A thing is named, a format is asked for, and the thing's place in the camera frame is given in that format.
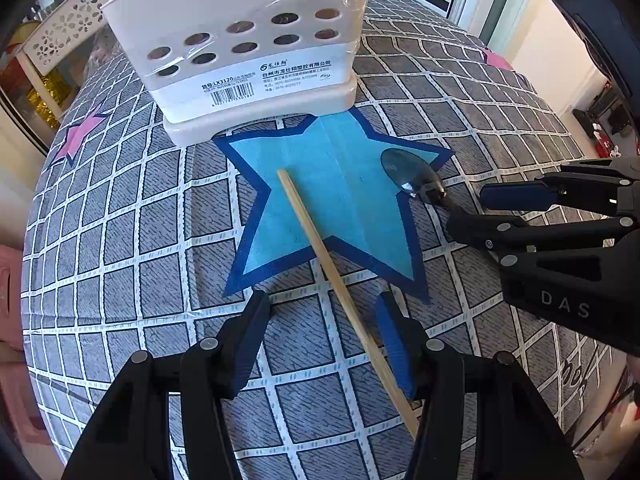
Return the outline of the dark plastic spoon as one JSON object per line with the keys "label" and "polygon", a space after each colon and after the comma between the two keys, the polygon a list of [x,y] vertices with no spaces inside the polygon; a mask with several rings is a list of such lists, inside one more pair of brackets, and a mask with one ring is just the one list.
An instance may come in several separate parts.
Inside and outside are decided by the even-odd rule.
{"label": "dark plastic spoon", "polygon": [[450,214],[465,214],[447,193],[442,179],[431,165],[420,156],[400,148],[388,148],[382,151],[381,165],[386,176],[402,192],[424,203],[430,203],[447,209]]}

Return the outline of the grey checkered star tablecloth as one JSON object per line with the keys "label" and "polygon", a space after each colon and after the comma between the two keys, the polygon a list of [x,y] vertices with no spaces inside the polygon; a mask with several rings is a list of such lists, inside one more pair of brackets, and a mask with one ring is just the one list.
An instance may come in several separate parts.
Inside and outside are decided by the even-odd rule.
{"label": "grey checkered star tablecloth", "polygon": [[370,333],[382,292],[466,354],[520,361],[560,427],[582,434],[625,367],[610,348],[504,301],[488,255],[401,194],[386,148],[423,143],[452,198],[530,181],[582,149],[525,76],[411,0],[369,0],[356,103],[178,148],[125,55],[82,85],[38,179],[25,234],[26,361],[62,460],[138,350],[218,333],[256,290],[273,315],[247,386],[224,404],[247,479],[399,479],[410,434],[286,198],[285,168]]}

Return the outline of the bamboo chopstick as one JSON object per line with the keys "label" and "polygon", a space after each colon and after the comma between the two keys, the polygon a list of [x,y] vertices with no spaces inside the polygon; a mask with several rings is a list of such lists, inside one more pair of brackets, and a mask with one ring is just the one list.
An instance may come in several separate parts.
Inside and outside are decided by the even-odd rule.
{"label": "bamboo chopstick", "polygon": [[366,326],[364,326],[356,304],[354,303],[354,300],[352,300],[352,296],[350,296],[350,293],[341,278],[341,274],[338,273],[328,248],[326,248],[326,245],[323,243],[322,237],[314,225],[310,214],[308,214],[304,202],[296,190],[293,180],[285,169],[278,169],[277,176],[282,184],[285,195],[288,198],[288,202],[290,203],[300,226],[306,234],[308,242],[319,260],[320,266],[322,267],[324,274],[326,274],[335,296],[337,296],[337,299],[345,312],[346,318],[349,320],[349,323],[357,335],[364,352],[366,352],[369,357],[375,373],[378,375],[378,379],[392,401],[394,408],[398,411],[398,414],[408,430],[408,433],[412,437],[412,440],[416,440],[419,431],[419,421],[413,413],[413,409],[409,401],[400,391],[392,370],[387,364],[386,359],[384,359],[382,351],[378,348],[378,345],[366,329]]}

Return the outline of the pink plastic stool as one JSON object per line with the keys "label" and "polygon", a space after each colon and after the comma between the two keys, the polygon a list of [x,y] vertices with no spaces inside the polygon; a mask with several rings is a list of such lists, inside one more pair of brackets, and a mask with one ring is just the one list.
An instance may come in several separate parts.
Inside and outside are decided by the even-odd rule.
{"label": "pink plastic stool", "polygon": [[48,445],[24,349],[20,288],[22,254],[1,246],[1,422],[22,444]]}

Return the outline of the white plastic utensil holder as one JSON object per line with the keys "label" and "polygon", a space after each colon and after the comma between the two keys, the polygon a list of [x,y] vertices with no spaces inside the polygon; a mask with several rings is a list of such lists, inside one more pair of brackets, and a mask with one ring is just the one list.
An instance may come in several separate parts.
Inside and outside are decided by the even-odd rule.
{"label": "white plastic utensil holder", "polygon": [[354,105],[368,0],[111,0],[107,23],[163,115],[198,144],[279,115]]}

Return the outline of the white perforated storage cart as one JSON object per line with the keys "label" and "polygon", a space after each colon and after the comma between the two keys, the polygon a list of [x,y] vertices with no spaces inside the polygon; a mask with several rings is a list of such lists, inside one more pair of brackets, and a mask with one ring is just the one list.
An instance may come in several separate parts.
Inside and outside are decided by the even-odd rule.
{"label": "white perforated storage cart", "polygon": [[55,118],[62,118],[64,110],[47,89],[43,78],[70,52],[106,25],[103,7],[110,1],[64,0],[15,53],[27,80]]}

